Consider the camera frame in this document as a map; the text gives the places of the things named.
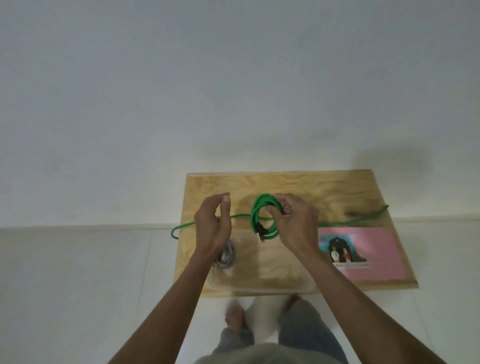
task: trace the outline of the printed image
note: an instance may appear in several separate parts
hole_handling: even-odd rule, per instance
[[[353,245],[354,239],[355,235],[320,235],[318,246],[337,268],[369,267],[367,259]]]

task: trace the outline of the pink card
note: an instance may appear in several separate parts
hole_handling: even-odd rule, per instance
[[[406,279],[393,233],[384,228],[319,228],[318,245],[352,281]]]

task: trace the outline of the left hand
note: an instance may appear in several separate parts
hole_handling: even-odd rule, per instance
[[[220,205],[220,219],[215,216]],[[193,220],[197,234],[195,252],[215,259],[223,250],[232,233],[230,220],[230,192],[207,197]]]

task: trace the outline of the hand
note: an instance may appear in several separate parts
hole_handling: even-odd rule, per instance
[[[215,216],[220,205],[220,219]],[[197,246],[195,252],[215,259],[223,250],[232,233],[230,220],[230,192],[207,197],[195,213]]]
[[[297,258],[319,252],[318,209],[294,194],[274,194],[274,197],[280,201],[287,214],[282,215],[275,206],[267,208],[276,221],[282,243]]]

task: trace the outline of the white floor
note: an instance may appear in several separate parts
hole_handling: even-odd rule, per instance
[[[368,295],[447,362],[478,363],[480,223],[396,226],[420,289]],[[0,233],[0,362],[106,363],[169,289],[175,252],[167,230]],[[305,298],[358,363],[322,296]],[[257,298],[249,318],[282,299]],[[227,302],[199,301],[178,363],[213,350]],[[274,319],[257,322],[257,340],[275,340]]]

